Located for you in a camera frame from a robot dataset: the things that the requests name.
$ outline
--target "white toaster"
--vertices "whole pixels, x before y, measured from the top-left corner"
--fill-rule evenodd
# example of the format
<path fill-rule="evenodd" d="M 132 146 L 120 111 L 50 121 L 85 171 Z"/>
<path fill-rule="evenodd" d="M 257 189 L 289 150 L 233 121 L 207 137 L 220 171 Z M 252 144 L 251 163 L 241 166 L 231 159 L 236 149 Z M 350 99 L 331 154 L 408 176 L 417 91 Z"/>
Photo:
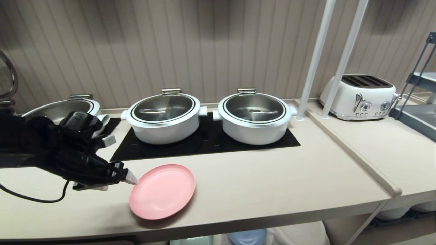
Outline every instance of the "white toaster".
<path fill-rule="evenodd" d="M 333 84 L 329 80 L 320 96 L 324 105 Z M 397 99 L 391 83 L 364 74 L 343 75 L 330 112 L 342 120 L 373 120 L 385 118 Z"/>

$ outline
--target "black cable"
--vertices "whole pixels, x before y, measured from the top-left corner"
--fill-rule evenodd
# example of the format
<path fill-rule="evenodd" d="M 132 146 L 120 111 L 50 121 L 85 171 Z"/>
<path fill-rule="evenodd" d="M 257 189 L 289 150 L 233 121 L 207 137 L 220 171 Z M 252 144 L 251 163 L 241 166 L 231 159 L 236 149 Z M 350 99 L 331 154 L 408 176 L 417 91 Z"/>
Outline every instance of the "black cable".
<path fill-rule="evenodd" d="M 7 189 L 2 184 L 0 184 L 0 189 L 4 190 L 5 192 L 7 192 L 7 193 L 9 193 L 9 194 L 11 194 L 13 196 L 16 196 L 16 197 L 19 197 L 19 198 L 23 198 L 23 199 L 26 199 L 26 200 L 29 200 L 29 201 L 35 201 L 35 202 L 41 202 L 41 203 L 55 203 L 55 202 L 59 202 L 62 199 L 64 199 L 65 193 L 67 192 L 67 187 L 68 187 L 69 183 L 70 183 L 70 181 L 67 180 L 67 182 L 64 185 L 64 189 L 62 190 L 62 196 L 59 199 L 56 199 L 56 200 L 41 200 L 41 199 L 36 199 L 36 198 L 33 198 L 33 197 L 26 197 L 26 196 L 23 196 L 21 194 L 18 194 L 17 192 L 13 192 L 13 191 Z"/>

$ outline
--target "toaster knob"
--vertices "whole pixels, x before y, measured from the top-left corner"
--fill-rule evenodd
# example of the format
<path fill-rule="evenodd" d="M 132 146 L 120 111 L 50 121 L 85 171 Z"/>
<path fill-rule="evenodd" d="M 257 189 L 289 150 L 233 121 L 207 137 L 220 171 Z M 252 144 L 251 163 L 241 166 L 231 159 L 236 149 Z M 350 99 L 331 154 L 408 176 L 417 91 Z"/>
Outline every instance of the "toaster knob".
<path fill-rule="evenodd" d="M 385 110 L 389 109 L 390 105 L 391 104 L 389 102 L 383 102 L 380 106 L 380 110 L 385 111 Z"/>
<path fill-rule="evenodd" d="M 362 105 L 360 110 L 363 111 L 363 112 L 366 112 L 370 108 L 371 108 L 371 103 L 365 103 L 365 104 Z"/>

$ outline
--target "white pole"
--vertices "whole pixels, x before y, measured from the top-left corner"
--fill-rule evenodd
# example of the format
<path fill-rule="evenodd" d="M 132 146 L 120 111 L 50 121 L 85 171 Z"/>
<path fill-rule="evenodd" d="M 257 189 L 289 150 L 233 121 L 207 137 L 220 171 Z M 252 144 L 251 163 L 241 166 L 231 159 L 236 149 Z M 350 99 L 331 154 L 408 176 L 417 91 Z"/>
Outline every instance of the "white pole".
<path fill-rule="evenodd" d="M 328 113 L 330 111 L 331 105 L 333 104 L 333 99 L 336 95 L 339 82 L 341 81 L 342 75 L 345 72 L 348 60 L 351 55 L 351 51 L 353 51 L 354 43 L 356 41 L 357 35 L 359 34 L 360 25 L 362 23 L 363 16 L 365 15 L 367 4 L 368 0 L 359 0 L 359 4 L 357 5 L 353 24 L 351 25 L 350 33 L 348 34 L 347 42 L 345 44 L 344 51 L 342 52 L 341 60 L 339 61 L 336 73 L 334 74 L 333 84 L 330 88 L 327 100 L 324 104 L 323 112 L 321 114 L 321 118 L 323 119 L 328 119 Z"/>
<path fill-rule="evenodd" d="M 334 4 L 336 0 L 327 0 L 324 8 L 323 19 L 321 20 L 320 31 L 318 32 L 317 42 L 313 50 L 312 61 L 310 62 L 309 71 L 307 72 L 306 83 L 304 84 L 301 103 L 298 107 L 298 115 L 295 120 L 303 121 L 304 110 L 306 109 L 307 100 L 309 99 L 310 89 L 312 88 L 313 79 L 317 72 L 318 63 L 326 40 L 328 27 L 330 25 L 331 16 L 333 14 Z"/>

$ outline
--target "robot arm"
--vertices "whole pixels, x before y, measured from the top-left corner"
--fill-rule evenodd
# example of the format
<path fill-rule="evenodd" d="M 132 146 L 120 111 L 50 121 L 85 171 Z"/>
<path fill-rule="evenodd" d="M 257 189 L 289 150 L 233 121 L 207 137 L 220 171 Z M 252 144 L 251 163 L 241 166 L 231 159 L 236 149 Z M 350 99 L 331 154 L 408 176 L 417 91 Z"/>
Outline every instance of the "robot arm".
<path fill-rule="evenodd" d="M 100 120 L 71 112 L 59 125 L 45 117 L 0 114 L 0 168 L 38 167 L 76 182 L 75 190 L 95 189 L 136 178 L 122 162 L 108 163 L 96 155 L 106 135 L 92 138 Z"/>

